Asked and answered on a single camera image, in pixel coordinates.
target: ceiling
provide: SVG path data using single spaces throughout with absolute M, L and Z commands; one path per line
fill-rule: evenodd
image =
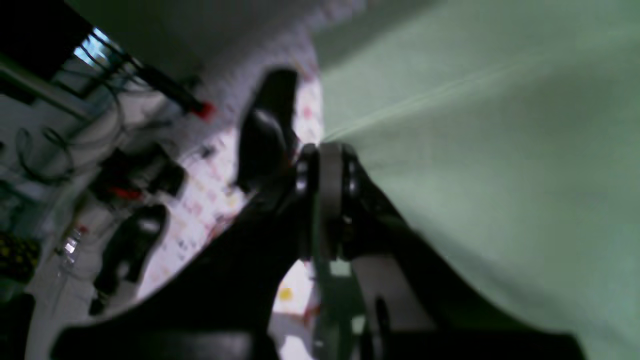
M 67 0 L 134 57 L 178 80 L 312 0 Z

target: yellow dot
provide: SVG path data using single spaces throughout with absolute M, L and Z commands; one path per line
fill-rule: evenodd
M 291 291 L 290 288 L 284 288 L 280 290 L 280 293 L 278 294 L 278 298 L 280 298 L 280 300 L 282 301 L 291 300 L 293 298 L 293 291 Z

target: red tip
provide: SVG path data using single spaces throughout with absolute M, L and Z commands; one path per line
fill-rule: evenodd
M 211 122 L 213 115 L 216 113 L 216 107 L 213 106 L 213 104 L 205 102 L 201 111 L 194 111 L 193 113 L 196 114 L 203 121 Z

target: metal rod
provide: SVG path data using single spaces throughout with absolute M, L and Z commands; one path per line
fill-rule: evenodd
M 93 107 L 88 103 L 56 88 L 2 54 L 0 54 L 0 78 L 21 87 L 79 120 L 92 121 Z

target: green cloth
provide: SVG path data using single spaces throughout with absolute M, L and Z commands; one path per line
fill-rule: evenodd
M 388 0 L 315 43 L 327 140 L 454 269 L 640 359 L 640 1 Z

